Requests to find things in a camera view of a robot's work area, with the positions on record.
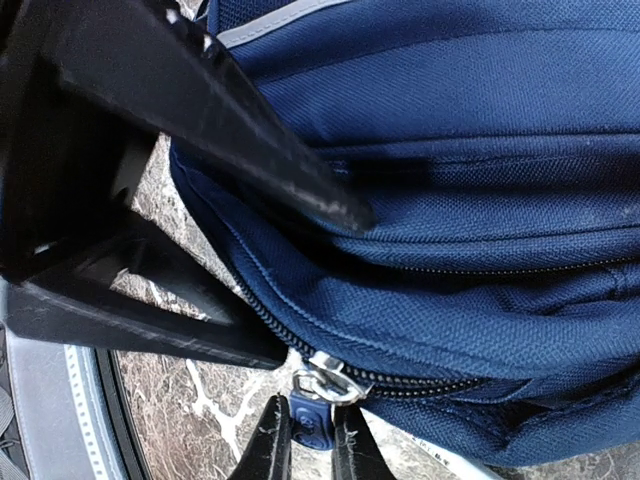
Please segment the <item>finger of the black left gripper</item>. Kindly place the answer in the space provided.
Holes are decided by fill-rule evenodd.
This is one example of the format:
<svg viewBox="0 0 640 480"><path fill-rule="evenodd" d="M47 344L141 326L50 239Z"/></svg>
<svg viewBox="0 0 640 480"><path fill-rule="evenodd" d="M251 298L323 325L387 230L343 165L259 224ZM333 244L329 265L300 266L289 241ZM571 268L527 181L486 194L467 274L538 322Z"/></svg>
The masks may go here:
<svg viewBox="0 0 640 480"><path fill-rule="evenodd" d="M112 290L127 270L200 307L178 314ZM287 346L153 222L126 219L41 253L4 249L8 329L21 338L273 370Z"/></svg>

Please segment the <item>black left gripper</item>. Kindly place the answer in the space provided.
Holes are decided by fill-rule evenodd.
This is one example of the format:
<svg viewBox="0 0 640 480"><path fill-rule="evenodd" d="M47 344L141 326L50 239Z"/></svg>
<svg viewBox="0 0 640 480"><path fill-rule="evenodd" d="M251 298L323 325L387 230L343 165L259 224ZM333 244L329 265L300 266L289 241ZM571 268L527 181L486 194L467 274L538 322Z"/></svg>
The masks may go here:
<svg viewBox="0 0 640 480"><path fill-rule="evenodd" d="M376 223L371 207L283 124L224 45L175 2L4 1L6 280L23 281L112 227L156 142L61 81L171 136L207 171L224 170L343 230Z"/></svg>

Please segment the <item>navy blue student backpack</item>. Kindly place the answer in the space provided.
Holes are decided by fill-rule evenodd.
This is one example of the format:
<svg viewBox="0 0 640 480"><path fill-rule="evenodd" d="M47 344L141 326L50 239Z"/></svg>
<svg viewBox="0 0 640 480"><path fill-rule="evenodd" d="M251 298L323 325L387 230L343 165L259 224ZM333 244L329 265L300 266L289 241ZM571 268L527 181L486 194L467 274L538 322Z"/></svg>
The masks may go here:
<svg viewBox="0 0 640 480"><path fill-rule="evenodd" d="M205 1L364 235L179 147L175 186L267 325L361 405L521 467L639 438L639 5Z"/></svg>

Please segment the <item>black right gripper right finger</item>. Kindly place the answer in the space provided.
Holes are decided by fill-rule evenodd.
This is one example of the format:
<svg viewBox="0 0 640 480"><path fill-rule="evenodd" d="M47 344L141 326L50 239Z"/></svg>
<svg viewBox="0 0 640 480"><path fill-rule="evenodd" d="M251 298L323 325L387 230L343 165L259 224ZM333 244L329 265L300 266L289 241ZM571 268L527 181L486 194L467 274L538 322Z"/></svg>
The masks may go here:
<svg viewBox="0 0 640 480"><path fill-rule="evenodd" d="M357 405L334 410L331 478L337 480L395 480Z"/></svg>

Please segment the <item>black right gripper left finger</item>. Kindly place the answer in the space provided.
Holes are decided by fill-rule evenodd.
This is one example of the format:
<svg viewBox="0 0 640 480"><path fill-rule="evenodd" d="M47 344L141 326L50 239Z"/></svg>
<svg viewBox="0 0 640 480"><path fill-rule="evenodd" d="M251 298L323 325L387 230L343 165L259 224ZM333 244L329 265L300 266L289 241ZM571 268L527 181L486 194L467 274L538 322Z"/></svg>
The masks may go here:
<svg viewBox="0 0 640 480"><path fill-rule="evenodd" d="M288 399L271 396L238 463L238 479L290 479L291 433Z"/></svg>

